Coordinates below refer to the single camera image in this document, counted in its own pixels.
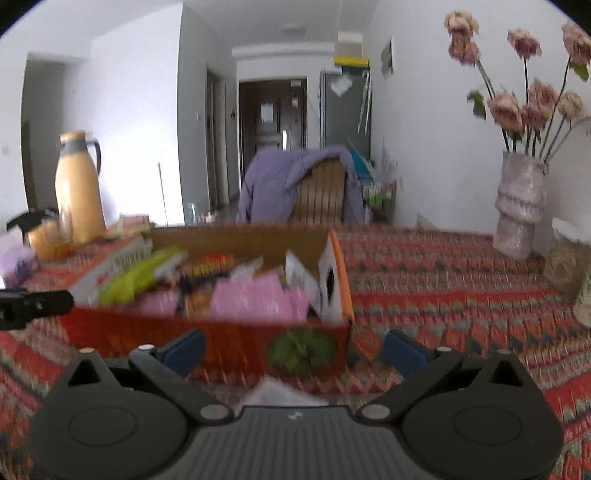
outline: dried rose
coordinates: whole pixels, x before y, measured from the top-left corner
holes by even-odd
[[[462,65],[474,66],[480,60],[478,46],[469,38],[461,35],[452,37],[452,44],[449,45],[450,57],[459,61]]]
[[[581,97],[574,92],[566,92],[558,102],[558,111],[567,119],[574,120],[583,110]]]
[[[511,132],[521,133],[524,130],[521,108],[514,93],[502,90],[488,101],[488,108],[497,125]]]
[[[539,79],[535,79],[533,85],[530,87],[530,102],[538,105],[546,113],[552,115],[552,111],[558,102],[558,93],[554,90],[552,85],[542,83]]]
[[[591,62],[591,38],[576,24],[567,23],[562,27],[566,51],[575,63],[587,65]]]
[[[507,32],[507,40],[521,59],[529,60],[531,57],[542,55],[540,42],[527,30],[520,28],[509,30]]]
[[[472,38],[474,34],[478,35],[478,22],[472,14],[464,10],[454,10],[445,16],[443,25],[450,35],[460,33],[467,38]]]
[[[521,107],[523,123],[534,130],[542,130],[550,120],[551,112],[540,108],[537,103],[529,102]]]

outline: doorway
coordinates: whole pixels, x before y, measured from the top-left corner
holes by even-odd
[[[261,148],[306,148],[306,89],[306,79],[240,83],[242,180]]]
[[[59,138],[64,132],[67,64],[27,59],[22,84],[21,151],[29,208],[57,207]]]

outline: ceiling light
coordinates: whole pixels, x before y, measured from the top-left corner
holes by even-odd
[[[306,34],[308,29],[297,23],[288,23],[281,27],[281,33],[290,37],[301,37]]]

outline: refrigerator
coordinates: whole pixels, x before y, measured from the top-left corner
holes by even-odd
[[[361,129],[357,133],[366,78],[362,72],[349,73],[349,75],[353,85],[339,97],[334,93],[331,85],[342,75],[329,72],[320,74],[320,146],[345,145],[350,150],[354,148],[359,154],[370,160],[371,104],[369,105],[370,115],[367,132],[365,131],[367,109],[365,109]]]

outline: chair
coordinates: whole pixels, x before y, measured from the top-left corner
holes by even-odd
[[[345,168],[339,159],[329,158],[318,163],[297,186],[298,201],[290,222],[342,223],[345,181]]]

